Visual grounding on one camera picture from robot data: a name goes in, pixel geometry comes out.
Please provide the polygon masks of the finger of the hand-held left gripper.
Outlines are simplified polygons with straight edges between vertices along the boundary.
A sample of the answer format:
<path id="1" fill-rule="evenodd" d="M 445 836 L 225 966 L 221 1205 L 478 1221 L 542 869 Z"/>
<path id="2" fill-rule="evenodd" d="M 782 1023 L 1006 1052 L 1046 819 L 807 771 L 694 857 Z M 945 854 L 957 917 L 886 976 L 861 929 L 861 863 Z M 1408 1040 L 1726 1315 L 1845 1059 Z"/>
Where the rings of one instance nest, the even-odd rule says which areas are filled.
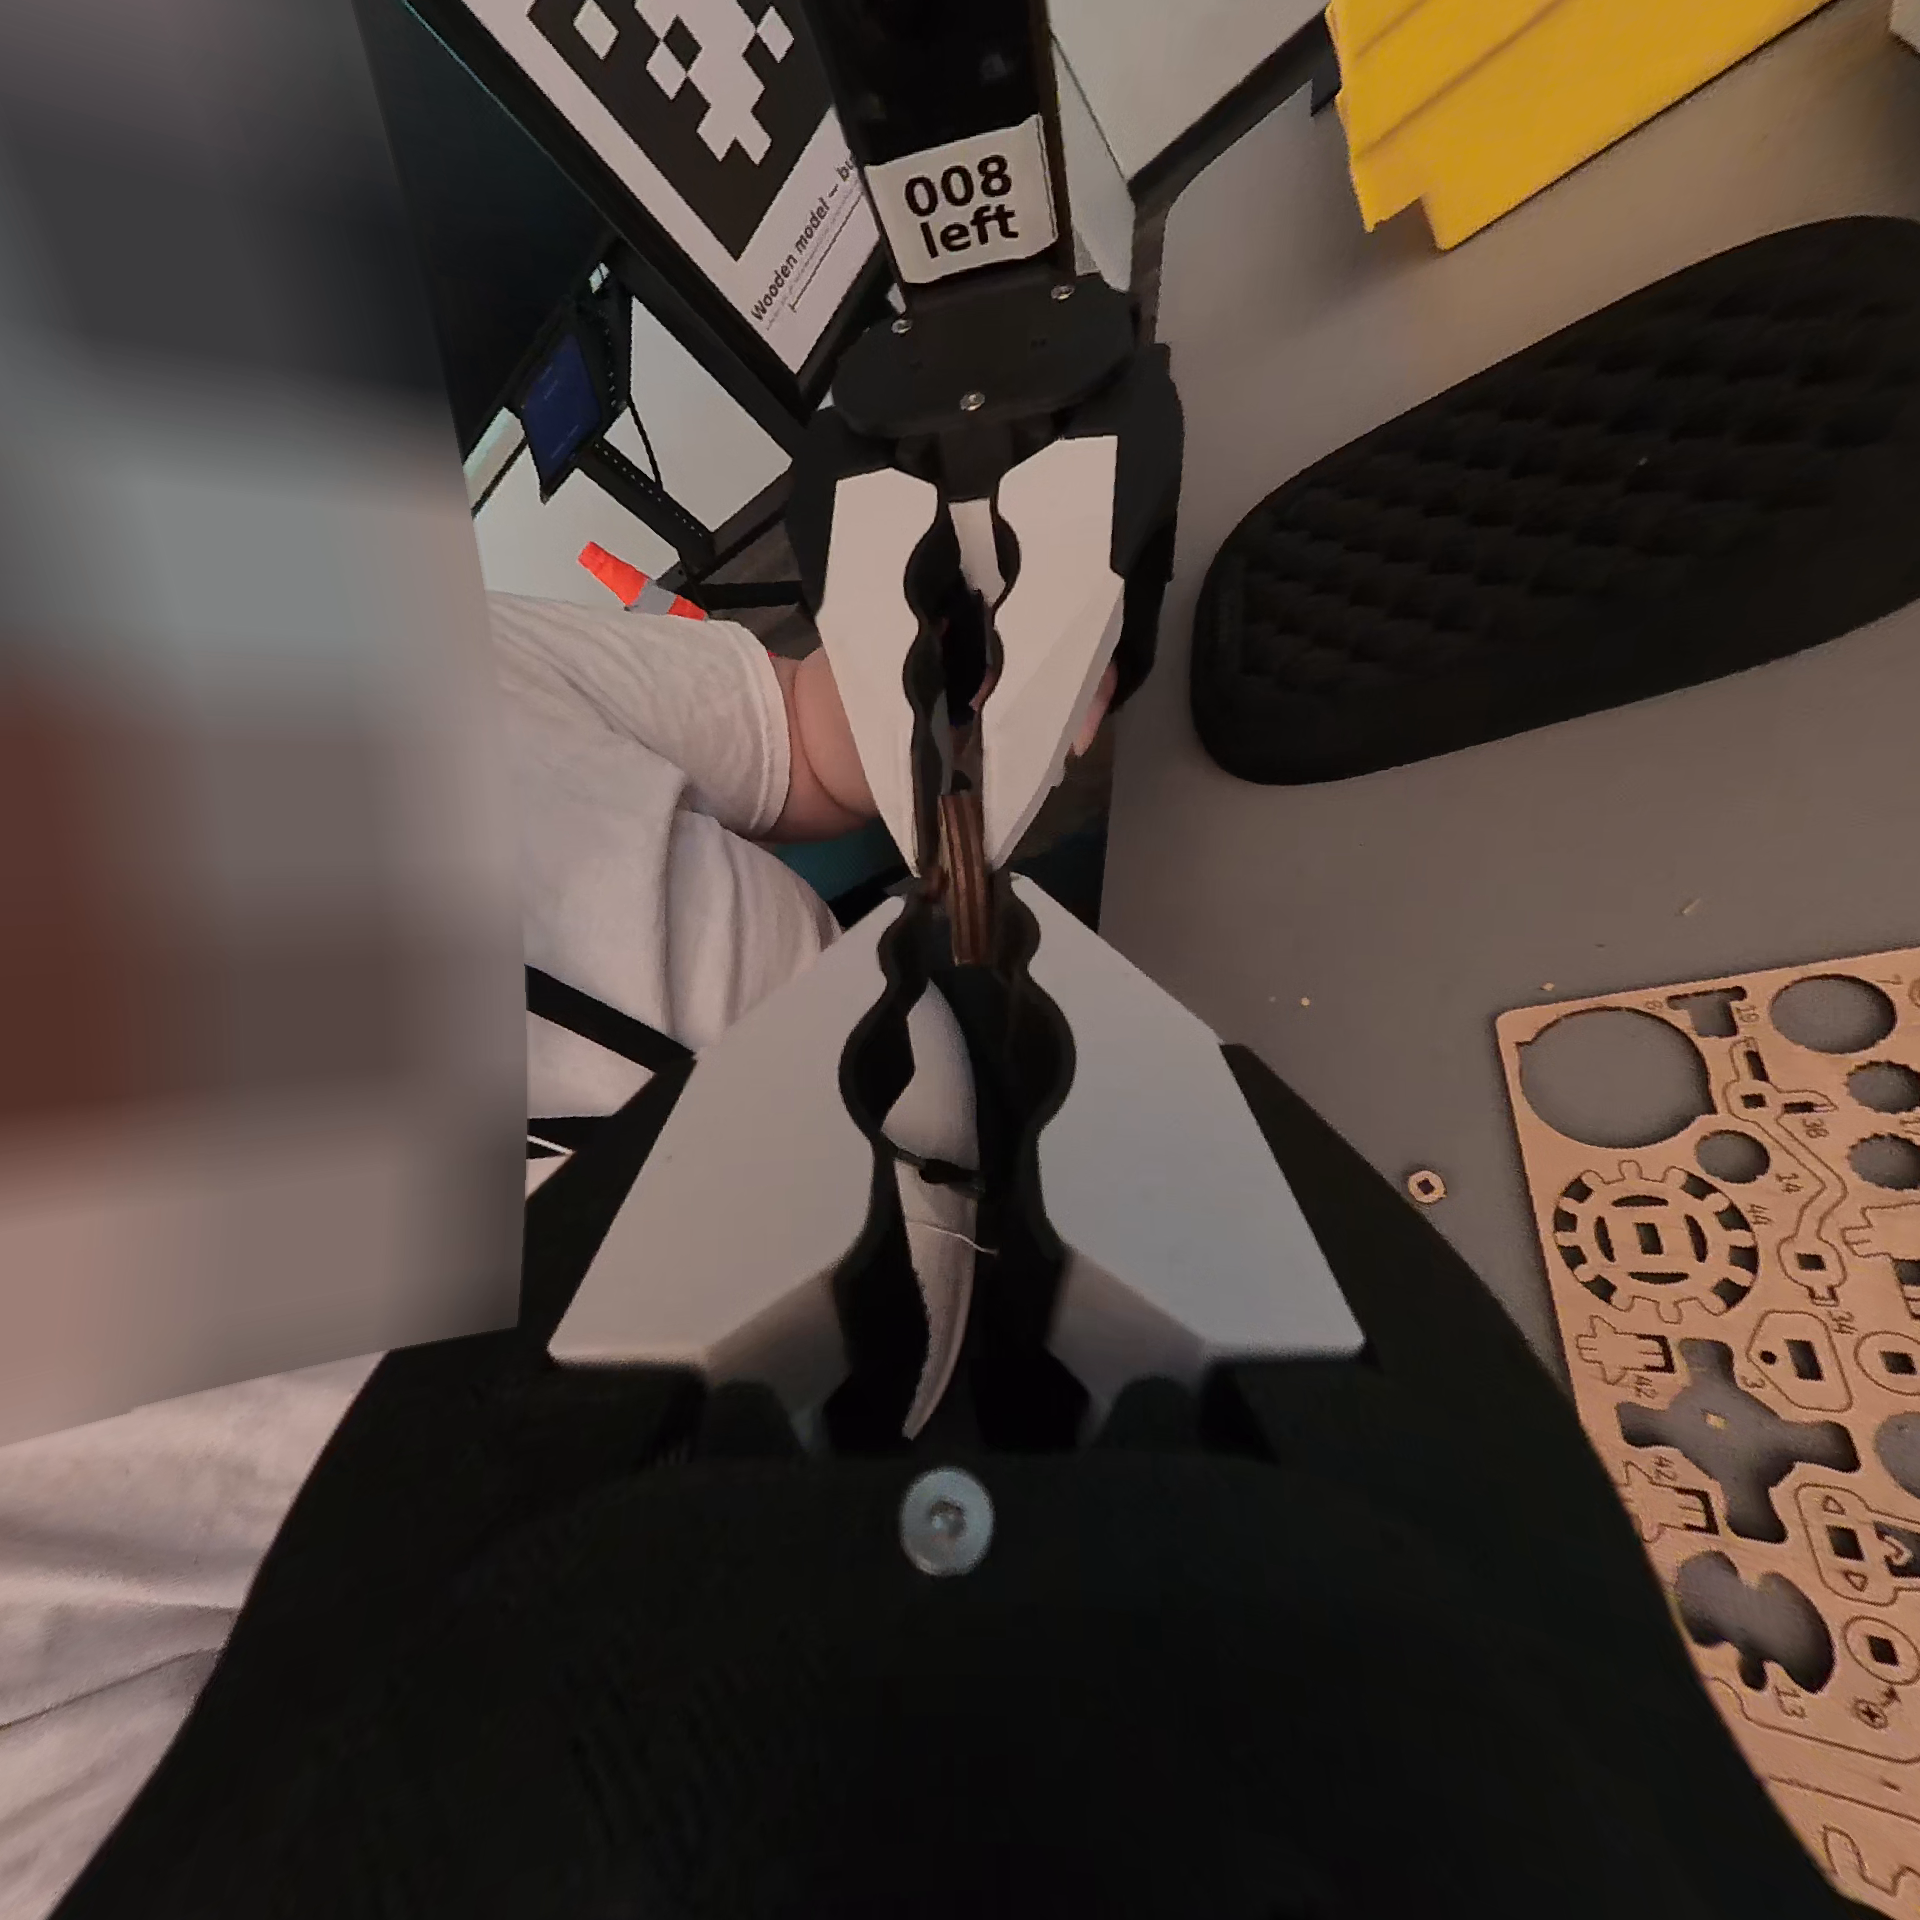
<path id="1" fill-rule="evenodd" d="M 947 505 L 938 486 L 899 469 L 842 478 L 818 629 L 878 816 L 913 872 L 928 869 L 941 836 L 945 587 Z"/>
<path id="2" fill-rule="evenodd" d="M 1056 438 L 999 480 L 998 499 L 957 505 L 962 574 L 998 589 L 999 675 L 978 720 L 984 833 L 1006 867 L 1066 777 L 1072 735 L 1121 640 L 1113 565 L 1121 438 Z"/>

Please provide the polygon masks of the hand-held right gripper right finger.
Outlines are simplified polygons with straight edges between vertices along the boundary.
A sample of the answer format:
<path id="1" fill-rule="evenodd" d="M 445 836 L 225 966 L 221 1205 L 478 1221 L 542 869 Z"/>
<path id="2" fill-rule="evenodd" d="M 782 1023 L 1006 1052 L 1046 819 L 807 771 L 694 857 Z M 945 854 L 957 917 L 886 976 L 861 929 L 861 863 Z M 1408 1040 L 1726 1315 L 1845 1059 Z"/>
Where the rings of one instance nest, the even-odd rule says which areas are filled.
<path id="1" fill-rule="evenodd" d="M 976 1423 L 1074 1441 L 1141 1380 L 1366 1333 L 1218 1036 L 1027 877 L 976 969 Z"/>

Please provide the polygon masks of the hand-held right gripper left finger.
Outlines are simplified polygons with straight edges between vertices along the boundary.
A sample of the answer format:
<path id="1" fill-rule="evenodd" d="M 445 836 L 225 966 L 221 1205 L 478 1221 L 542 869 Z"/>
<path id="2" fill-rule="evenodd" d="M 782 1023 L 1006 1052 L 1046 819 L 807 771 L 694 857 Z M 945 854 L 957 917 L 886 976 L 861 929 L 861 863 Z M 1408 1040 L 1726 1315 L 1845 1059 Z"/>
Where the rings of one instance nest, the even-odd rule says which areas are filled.
<path id="1" fill-rule="evenodd" d="M 547 1350 L 768 1385 L 881 1444 L 934 1417 L 934 988 L 882 900 L 704 1049 Z"/>

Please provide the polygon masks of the round wooden model part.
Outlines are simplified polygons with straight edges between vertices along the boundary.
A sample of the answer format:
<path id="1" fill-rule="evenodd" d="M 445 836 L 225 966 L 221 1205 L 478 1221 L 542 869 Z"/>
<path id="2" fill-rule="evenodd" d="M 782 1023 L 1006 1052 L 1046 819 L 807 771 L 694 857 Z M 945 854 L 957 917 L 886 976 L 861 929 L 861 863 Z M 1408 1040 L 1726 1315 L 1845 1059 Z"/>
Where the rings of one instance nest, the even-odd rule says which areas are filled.
<path id="1" fill-rule="evenodd" d="M 950 919 L 951 960 L 978 969 L 990 964 L 994 951 L 994 879 L 982 796 L 969 787 L 945 792 L 938 823 L 941 900 Z"/>

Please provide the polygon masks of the person's left forearm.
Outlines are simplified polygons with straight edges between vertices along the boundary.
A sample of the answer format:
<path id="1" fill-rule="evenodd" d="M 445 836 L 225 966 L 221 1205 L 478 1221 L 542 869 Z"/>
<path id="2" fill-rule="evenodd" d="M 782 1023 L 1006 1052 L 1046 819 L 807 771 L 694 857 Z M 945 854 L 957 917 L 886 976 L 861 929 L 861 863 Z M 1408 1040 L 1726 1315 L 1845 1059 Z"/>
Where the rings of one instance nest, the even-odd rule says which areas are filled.
<path id="1" fill-rule="evenodd" d="M 776 843 L 823 843 L 878 821 L 848 710 L 825 648 L 806 659 L 770 655 L 787 724 L 787 792 Z"/>

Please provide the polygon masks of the wooden model parts sheet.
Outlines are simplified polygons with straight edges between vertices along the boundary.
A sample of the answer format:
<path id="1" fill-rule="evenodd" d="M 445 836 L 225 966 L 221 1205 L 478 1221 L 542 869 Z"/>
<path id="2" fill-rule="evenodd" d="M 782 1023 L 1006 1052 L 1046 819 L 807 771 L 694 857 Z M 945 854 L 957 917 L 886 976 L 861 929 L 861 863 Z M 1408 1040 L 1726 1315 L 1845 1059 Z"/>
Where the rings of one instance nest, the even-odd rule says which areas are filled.
<path id="1" fill-rule="evenodd" d="M 1502 1012 L 1575 1412 L 1701 1686 L 1838 1895 L 1919 1908 L 1917 947 Z M 1599 1143 L 1528 1089 L 1590 1017 L 1704 1089 Z"/>

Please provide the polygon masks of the orange reflective strip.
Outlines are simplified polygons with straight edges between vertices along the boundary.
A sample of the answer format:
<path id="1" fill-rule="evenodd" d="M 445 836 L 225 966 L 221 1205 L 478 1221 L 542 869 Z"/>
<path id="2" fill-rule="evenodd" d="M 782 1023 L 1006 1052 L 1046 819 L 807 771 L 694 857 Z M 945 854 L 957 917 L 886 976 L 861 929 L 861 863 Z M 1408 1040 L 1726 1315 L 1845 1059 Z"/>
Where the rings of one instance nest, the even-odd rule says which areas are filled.
<path id="1" fill-rule="evenodd" d="M 664 584 L 657 575 L 643 572 L 638 565 L 606 551 L 598 542 L 587 542 L 578 552 L 578 565 L 615 597 L 625 611 L 707 619 L 709 613 L 699 608 L 685 591 Z"/>

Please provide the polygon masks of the person in white shirt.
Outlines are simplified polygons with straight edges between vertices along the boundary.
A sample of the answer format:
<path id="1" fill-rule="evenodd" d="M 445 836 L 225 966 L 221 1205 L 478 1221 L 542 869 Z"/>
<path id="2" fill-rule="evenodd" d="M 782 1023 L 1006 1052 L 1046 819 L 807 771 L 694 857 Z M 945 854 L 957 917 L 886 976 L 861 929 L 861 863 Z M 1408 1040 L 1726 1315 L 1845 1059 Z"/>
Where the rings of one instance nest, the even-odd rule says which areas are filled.
<path id="1" fill-rule="evenodd" d="M 806 792 L 784 669 L 727 622 L 487 598 L 535 969 L 690 1049 L 834 940 L 765 848 Z M 3 1910 L 49 1916 L 217 1664 L 362 1355 L 3 1453 Z"/>

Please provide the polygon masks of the white sign with black marker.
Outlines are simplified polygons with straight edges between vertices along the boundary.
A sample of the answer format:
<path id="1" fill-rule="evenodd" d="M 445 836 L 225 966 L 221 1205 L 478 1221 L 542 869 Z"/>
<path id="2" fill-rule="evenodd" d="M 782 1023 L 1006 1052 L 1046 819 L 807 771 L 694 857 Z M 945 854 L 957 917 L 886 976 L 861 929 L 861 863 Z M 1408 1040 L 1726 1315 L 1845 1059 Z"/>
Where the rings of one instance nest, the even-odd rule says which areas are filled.
<path id="1" fill-rule="evenodd" d="M 421 20 L 734 347 L 816 391 L 881 240 L 795 3 L 421 3 Z"/>

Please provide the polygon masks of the small blue screen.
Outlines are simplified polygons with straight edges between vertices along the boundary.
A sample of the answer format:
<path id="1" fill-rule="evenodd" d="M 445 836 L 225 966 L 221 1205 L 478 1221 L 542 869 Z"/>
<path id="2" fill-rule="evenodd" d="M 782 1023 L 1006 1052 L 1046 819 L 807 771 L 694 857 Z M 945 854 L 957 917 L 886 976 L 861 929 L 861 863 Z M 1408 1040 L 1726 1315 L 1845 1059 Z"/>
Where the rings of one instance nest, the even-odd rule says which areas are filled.
<path id="1" fill-rule="evenodd" d="M 633 324 L 615 285 L 568 300 L 518 375 L 510 412 L 534 459 L 542 503 L 622 419 L 633 387 Z"/>

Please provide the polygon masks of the black foam pad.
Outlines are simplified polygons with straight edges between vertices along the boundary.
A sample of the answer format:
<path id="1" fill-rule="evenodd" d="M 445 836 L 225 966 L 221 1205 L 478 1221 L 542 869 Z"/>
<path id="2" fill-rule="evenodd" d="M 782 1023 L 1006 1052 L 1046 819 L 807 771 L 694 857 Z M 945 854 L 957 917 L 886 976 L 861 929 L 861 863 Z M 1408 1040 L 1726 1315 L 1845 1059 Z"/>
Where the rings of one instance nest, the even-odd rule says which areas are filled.
<path id="1" fill-rule="evenodd" d="M 1217 551 L 1192 724 L 1326 784 L 1797 655 L 1919 593 L 1919 224 L 1774 230 L 1333 451 Z"/>

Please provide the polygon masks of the stack of yellow plastic bins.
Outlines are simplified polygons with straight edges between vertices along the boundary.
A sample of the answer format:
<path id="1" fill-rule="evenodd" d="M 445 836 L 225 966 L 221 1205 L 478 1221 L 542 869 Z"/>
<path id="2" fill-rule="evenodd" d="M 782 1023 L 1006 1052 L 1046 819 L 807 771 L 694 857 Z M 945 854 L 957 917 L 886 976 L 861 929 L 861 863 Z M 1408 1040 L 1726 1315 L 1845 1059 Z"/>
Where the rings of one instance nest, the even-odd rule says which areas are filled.
<path id="1" fill-rule="evenodd" d="M 1333 3 L 1366 230 L 1448 252 L 1819 11 L 1819 3 Z"/>

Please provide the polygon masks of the black metal rack frame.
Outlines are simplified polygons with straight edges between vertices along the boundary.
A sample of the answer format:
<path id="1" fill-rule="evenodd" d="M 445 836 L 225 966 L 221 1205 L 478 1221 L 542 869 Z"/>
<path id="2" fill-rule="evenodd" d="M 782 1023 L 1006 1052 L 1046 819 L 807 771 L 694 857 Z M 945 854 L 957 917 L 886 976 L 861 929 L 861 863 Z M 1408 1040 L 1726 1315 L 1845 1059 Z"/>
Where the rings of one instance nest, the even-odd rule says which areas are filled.
<path id="1" fill-rule="evenodd" d="M 584 422 L 565 431 L 559 478 L 585 472 L 625 511 L 661 537 L 686 587 L 707 587 L 720 608 L 798 604 L 798 587 L 725 582 L 725 572 L 784 518 L 793 491 L 782 470 L 727 521 L 707 523 L 665 484 L 657 447 L 633 401 L 633 300 L 610 265 L 598 261 L 568 310 L 550 371 L 578 371 Z"/>

